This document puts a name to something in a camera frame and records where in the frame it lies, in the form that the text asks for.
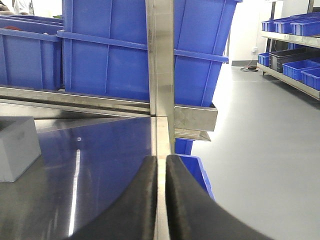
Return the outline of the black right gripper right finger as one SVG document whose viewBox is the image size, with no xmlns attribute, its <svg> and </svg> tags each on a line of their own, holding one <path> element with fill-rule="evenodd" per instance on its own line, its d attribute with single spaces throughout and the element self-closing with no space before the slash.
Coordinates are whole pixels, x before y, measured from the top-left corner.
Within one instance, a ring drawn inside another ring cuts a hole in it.
<svg viewBox="0 0 320 240">
<path fill-rule="evenodd" d="M 172 240 L 269 239 L 217 204 L 177 155 L 166 158 L 165 200 Z"/>
</svg>

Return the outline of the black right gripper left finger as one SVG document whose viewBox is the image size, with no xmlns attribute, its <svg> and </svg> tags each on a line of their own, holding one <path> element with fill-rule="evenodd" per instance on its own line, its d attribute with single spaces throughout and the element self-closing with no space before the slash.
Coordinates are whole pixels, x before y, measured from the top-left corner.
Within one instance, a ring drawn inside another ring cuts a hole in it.
<svg viewBox="0 0 320 240">
<path fill-rule="evenodd" d="M 152 240 L 158 201 L 158 161 L 147 156 L 136 175 L 106 210 L 69 240 Z"/>
</svg>

